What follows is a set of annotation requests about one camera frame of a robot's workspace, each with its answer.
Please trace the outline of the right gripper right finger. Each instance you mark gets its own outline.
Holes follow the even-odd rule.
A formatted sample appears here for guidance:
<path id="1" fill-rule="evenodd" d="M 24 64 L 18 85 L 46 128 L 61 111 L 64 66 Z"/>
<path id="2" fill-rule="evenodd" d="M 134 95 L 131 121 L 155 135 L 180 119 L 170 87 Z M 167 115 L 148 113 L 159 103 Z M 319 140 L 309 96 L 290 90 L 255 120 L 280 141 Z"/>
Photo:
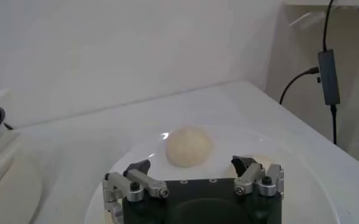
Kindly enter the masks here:
<path id="1" fill-rule="evenodd" d="M 266 169 L 253 158 L 233 156 L 231 163 L 237 177 L 233 188 L 237 195 L 252 194 L 254 190 L 263 197 L 285 196 L 285 172 L 279 164 L 270 164 Z"/>

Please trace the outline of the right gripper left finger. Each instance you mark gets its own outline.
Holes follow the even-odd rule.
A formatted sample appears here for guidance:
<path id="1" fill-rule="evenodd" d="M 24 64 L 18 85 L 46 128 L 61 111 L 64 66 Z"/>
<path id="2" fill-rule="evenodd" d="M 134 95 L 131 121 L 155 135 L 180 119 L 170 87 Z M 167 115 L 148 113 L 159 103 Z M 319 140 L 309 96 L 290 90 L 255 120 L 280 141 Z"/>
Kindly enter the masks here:
<path id="1" fill-rule="evenodd" d="M 151 162 L 146 159 L 130 164 L 123 173 L 111 172 L 102 179 L 104 209 L 107 223 L 123 223 L 123 202 L 141 202 L 146 196 L 166 199 L 169 189 L 165 181 L 148 175 Z"/>

